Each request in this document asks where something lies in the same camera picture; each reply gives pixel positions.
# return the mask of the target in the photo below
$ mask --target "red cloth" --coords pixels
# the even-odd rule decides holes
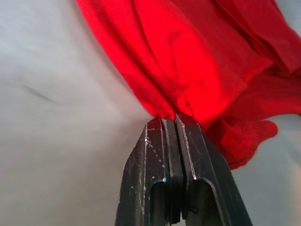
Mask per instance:
[[[153,115],[192,115],[232,169],[301,113],[301,40],[274,0],[77,0]]]

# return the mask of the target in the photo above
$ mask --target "gray surface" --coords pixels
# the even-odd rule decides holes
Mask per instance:
[[[279,1],[301,33],[301,2]],[[113,225],[123,165],[151,116],[72,0],[0,0],[0,225]],[[233,171],[255,226],[298,226],[301,117]]]

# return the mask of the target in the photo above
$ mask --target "metal tool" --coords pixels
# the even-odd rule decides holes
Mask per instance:
[[[251,226],[231,171],[190,116],[148,122],[124,168],[115,226]]]

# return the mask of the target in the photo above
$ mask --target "white backdrop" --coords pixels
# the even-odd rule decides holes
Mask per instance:
[[[278,0],[301,34],[301,0]],[[0,0],[0,225],[114,225],[123,165],[151,116],[74,0]],[[301,117],[233,171],[254,226],[301,225]]]

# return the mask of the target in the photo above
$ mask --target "red fabric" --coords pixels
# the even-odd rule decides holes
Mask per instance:
[[[232,169],[301,113],[301,40],[274,0],[77,0],[153,115],[192,115]]]

